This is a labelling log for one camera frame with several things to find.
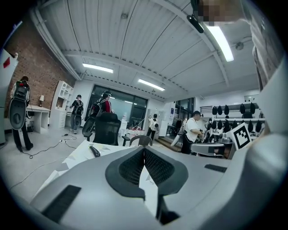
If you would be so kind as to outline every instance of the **black pants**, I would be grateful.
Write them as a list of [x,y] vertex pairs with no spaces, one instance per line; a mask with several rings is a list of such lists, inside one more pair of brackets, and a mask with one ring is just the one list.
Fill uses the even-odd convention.
[[152,141],[154,141],[155,132],[156,132],[156,131],[153,131],[151,128],[148,129],[147,136],[149,137],[150,134],[152,133],[152,134],[151,134],[151,139],[152,139]]
[[190,154],[191,153],[190,147],[193,144],[193,142],[187,138],[185,133],[183,133],[182,135],[182,142],[183,142],[183,145],[182,145],[181,153]]
[[[26,123],[24,123],[24,125],[22,126],[21,129],[22,129],[22,133],[23,133],[23,137],[24,137],[25,147],[26,147],[27,150],[30,150],[32,144],[31,144],[29,136],[28,136]],[[12,129],[12,132],[13,132],[13,137],[14,137],[14,141],[15,141],[16,147],[17,148],[22,148],[22,144],[21,144],[21,140],[20,140],[20,136],[19,136],[19,131],[15,130],[15,129]]]

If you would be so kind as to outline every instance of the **table lamp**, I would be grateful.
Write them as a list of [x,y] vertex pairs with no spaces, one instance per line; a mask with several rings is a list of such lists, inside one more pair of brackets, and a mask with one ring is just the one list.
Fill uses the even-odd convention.
[[41,96],[40,96],[39,101],[40,101],[40,107],[42,107],[42,102],[44,101],[44,95],[41,95]]

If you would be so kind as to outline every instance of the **fluorescent light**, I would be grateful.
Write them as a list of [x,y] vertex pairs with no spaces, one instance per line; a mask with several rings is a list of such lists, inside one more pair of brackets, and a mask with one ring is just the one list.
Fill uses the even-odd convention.
[[159,87],[159,86],[156,86],[156,85],[154,85],[154,84],[152,84],[152,83],[150,83],[150,82],[144,81],[144,80],[142,80],[142,79],[139,79],[138,82],[143,83],[143,84],[146,84],[146,85],[149,85],[149,86],[151,86],[151,87],[153,87],[153,88],[156,88],[156,89],[159,89],[159,90],[161,90],[161,91],[164,91],[164,90],[165,90],[164,88],[161,88],[161,87]]
[[234,60],[233,54],[231,52],[230,46],[220,29],[220,27],[207,27],[207,29],[212,33],[217,43],[219,44],[227,62],[231,62]]
[[94,66],[94,65],[89,65],[89,64],[85,64],[85,63],[83,63],[83,66],[87,67],[87,68],[92,68],[92,69],[97,69],[97,70],[102,70],[102,71],[106,71],[109,73],[113,73],[112,69],[107,69],[107,68],[100,67],[100,66]]

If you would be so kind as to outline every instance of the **gray floor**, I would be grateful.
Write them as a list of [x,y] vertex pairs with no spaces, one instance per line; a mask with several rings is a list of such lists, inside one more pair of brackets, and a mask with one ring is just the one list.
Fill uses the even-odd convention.
[[[69,132],[69,129],[60,131],[49,130],[47,134],[29,133],[29,138],[34,147],[27,151],[23,147],[23,151],[31,155],[36,154],[41,150],[46,150],[51,146],[57,145],[61,139],[73,138],[71,136],[62,137]],[[78,134],[70,133],[77,137],[76,140],[69,140],[68,145],[77,148],[85,139],[78,130]],[[22,145],[24,145],[23,136],[20,133]],[[55,148],[50,148],[45,152],[41,152],[29,158],[29,155],[23,154],[16,149],[13,140],[13,135],[7,134],[6,139],[8,144],[0,149],[0,169],[2,178],[5,180],[8,189],[15,193],[27,202],[30,202],[34,194],[38,191],[44,181],[50,174],[68,157],[73,151],[73,148],[68,147],[65,143],[59,143]],[[118,139],[118,144],[123,144],[123,139]],[[163,147],[161,144],[154,142],[154,146]]]

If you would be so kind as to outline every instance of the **red brick wall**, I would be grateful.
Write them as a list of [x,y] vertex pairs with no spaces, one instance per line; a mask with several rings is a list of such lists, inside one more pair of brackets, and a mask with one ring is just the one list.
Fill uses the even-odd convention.
[[44,95],[42,106],[47,109],[51,109],[53,96],[60,80],[74,87],[76,80],[48,48],[29,17],[23,19],[22,25],[8,41],[5,50],[11,54],[19,54],[19,63],[7,93],[5,117],[8,116],[10,93],[13,85],[23,75],[29,77],[31,104],[38,106],[40,96]]

